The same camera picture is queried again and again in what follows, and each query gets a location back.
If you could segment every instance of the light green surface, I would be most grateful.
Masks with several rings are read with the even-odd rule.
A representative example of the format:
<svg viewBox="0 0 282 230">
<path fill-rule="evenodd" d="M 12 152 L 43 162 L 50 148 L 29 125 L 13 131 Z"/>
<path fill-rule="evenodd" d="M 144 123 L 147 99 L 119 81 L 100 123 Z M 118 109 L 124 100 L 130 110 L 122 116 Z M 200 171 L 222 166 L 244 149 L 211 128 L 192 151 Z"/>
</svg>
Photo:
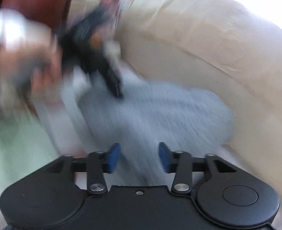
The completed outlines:
<svg viewBox="0 0 282 230">
<path fill-rule="evenodd" d="M 58 156 L 44 128 L 30 114 L 0 119 L 0 194 Z M 4 224 L 0 213 L 0 227 Z"/>
</svg>

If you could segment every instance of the silver rivet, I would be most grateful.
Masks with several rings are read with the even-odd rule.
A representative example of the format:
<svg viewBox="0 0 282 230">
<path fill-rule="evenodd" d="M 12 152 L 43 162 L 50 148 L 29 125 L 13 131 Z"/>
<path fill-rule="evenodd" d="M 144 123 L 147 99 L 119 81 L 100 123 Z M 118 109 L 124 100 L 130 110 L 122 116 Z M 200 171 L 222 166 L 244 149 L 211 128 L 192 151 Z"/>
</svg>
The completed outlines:
<svg viewBox="0 0 282 230">
<path fill-rule="evenodd" d="M 105 189 L 105 186 L 103 184 L 100 184 L 100 183 L 94 183 L 90 186 L 90 189 L 94 192 L 100 192 L 100 191 L 103 191 Z"/>
<path fill-rule="evenodd" d="M 185 183 L 178 183 L 174 186 L 177 191 L 184 192 L 189 189 L 189 186 Z"/>
</svg>

